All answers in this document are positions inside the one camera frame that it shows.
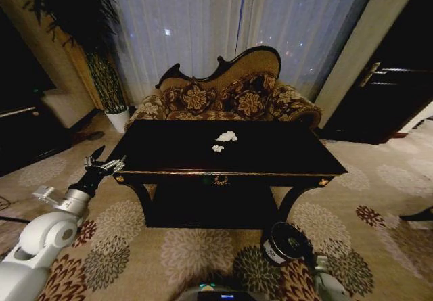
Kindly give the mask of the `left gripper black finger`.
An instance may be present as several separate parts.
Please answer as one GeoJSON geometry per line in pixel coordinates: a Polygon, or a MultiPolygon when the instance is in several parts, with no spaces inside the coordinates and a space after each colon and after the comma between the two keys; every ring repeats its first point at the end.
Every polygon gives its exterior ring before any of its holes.
{"type": "Polygon", "coordinates": [[[102,155],[103,151],[105,150],[105,146],[101,146],[98,149],[96,149],[90,156],[85,157],[85,168],[87,167],[96,167],[101,166],[103,162],[99,161],[99,157],[102,155]]]}
{"type": "Polygon", "coordinates": [[[125,167],[126,158],[127,156],[124,155],[121,159],[111,160],[109,162],[106,162],[105,164],[102,164],[100,168],[103,170],[104,173],[119,172],[125,167]]]}

